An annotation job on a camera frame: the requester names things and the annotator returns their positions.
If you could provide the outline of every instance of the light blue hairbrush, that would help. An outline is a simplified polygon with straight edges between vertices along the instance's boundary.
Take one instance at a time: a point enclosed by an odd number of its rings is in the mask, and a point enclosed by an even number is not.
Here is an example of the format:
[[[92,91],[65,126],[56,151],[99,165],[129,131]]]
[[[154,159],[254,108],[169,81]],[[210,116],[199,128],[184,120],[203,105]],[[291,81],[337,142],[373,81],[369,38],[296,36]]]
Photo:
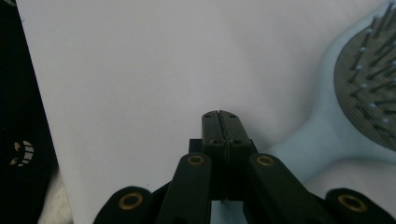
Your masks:
[[[268,149],[300,181],[341,159],[396,164],[395,5],[378,8],[332,42],[309,121]]]

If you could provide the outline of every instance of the black cloth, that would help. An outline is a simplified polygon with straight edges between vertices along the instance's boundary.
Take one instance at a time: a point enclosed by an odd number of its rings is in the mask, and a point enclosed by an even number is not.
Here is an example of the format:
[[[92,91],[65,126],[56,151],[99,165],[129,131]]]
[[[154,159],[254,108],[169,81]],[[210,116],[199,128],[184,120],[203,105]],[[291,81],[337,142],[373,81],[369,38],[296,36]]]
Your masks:
[[[37,223],[56,164],[18,9],[0,1],[2,223]]]

